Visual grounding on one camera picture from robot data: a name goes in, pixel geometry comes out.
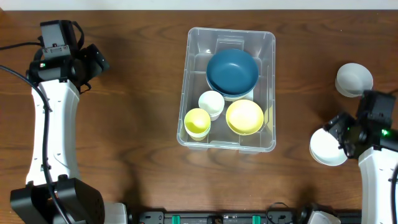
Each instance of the green led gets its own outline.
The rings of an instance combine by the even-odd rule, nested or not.
[[[381,130],[381,134],[384,135],[384,136],[386,136],[386,135],[388,135],[388,131],[385,130],[385,129],[383,129],[383,130]]]

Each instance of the white cup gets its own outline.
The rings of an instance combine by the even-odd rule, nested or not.
[[[338,166],[347,160],[344,150],[339,149],[338,141],[323,128],[311,136],[310,154],[319,163]]]
[[[347,63],[338,70],[335,86],[343,96],[361,96],[364,90],[371,90],[373,77],[371,72],[357,63]]]
[[[199,108],[205,110],[211,121],[215,121],[223,112],[224,98],[216,91],[206,91],[199,97]]]

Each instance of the clear plastic container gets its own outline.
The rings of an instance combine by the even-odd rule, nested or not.
[[[235,134],[225,120],[226,101],[220,117],[211,122],[210,133],[194,141],[186,132],[183,119],[188,111],[198,108],[202,93],[210,90],[206,68],[210,58],[224,49],[239,49],[253,56],[259,67],[259,81],[245,99],[257,103],[264,112],[264,125],[249,136]],[[270,152],[275,148],[275,36],[270,32],[192,28],[188,33],[177,140],[190,149],[238,149],[243,153]]]

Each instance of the wood grain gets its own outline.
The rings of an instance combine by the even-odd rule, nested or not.
[[[311,134],[337,112],[357,108],[358,99],[345,98],[334,87],[343,64],[366,66],[377,90],[398,87],[398,12],[5,12],[0,46],[34,41],[39,23],[55,19],[78,21],[86,44],[95,43],[111,65],[81,96],[76,116],[82,179],[105,200],[169,211],[265,210],[278,201],[292,207],[314,201],[361,208],[358,162],[323,166],[312,159],[308,144]],[[192,27],[275,34],[277,146],[272,152],[190,151],[178,144]],[[24,73],[35,50],[2,51],[0,64]],[[34,107],[26,84],[5,72],[0,79],[0,223],[21,223],[6,198],[24,186],[29,170]]]

